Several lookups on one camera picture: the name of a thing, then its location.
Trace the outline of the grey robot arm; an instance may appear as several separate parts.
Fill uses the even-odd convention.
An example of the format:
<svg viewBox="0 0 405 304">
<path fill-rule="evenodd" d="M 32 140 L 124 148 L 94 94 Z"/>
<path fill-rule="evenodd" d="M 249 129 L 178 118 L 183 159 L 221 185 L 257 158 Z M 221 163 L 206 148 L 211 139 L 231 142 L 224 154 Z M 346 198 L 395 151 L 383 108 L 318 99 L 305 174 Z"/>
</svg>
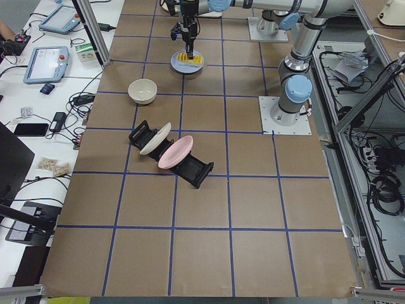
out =
<svg viewBox="0 0 405 304">
<path fill-rule="evenodd" d="M 305 15 L 290 53 L 280 62 L 280 97 L 271 108 L 270 116 L 281 126 L 294 125 L 304 103 L 311 97 L 313 84 L 308 77 L 309 62 L 326 22 L 325 18 Z"/>
<path fill-rule="evenodd" d="M 222 12 L 229 7 L 238 7 L 245 10 L 256 8 L 268 11 L 285 12 L 284 16 L 293 14 L 304 15 L 303 25 L 295 39 L 294 46 L 284 62 L 292 70 L 299 70 L 299 65 L 309 61 L 315 44 L 325 28 L 329 18 L 339 16 L 354 4 L 353 1 L 167 1 L 171 15 L 175 14 L 175 7 L 179 8 L 178 22 L 170 31 L 172 40 L 178 35 L 185 43 L 185 52 L 192 57 L 194 41 L 197 38 L 197 16 L 212 11 Z"/>
</svg>

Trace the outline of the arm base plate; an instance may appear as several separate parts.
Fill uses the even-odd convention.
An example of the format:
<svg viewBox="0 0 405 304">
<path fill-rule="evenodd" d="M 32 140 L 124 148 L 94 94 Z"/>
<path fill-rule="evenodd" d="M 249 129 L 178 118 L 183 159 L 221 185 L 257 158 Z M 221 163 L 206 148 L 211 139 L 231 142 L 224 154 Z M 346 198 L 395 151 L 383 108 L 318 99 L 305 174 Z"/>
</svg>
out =
<svg viewBox="0 0 405 304">
<path fill-rule="evenodd" d="M 279 29 L 276 22 L 261 17 L 249 17 L 247 22 L 252 41 L 287 43 L 289 40 L 287 32 Z"/>
<path fill-rule="evenodd" d="M 306 109 L 303 104 L 299 112 L 294 114 L 285 113 L 279 107 L 278 100 L 278 96 L 259 97 L 263 134 L 310 136 L 312 134 L 309 124 L 311 110 Z"/>
</svg>

